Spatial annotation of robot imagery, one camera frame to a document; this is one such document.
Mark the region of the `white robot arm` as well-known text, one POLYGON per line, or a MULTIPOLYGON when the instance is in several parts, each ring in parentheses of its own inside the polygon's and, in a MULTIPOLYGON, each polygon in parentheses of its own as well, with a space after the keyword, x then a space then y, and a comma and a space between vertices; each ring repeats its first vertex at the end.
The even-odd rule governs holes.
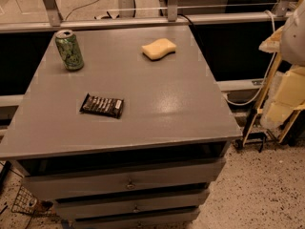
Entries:
POLYGON ((295 65, 305 65, 305 2, 287 19, 281 35, 282 58, 295 65))

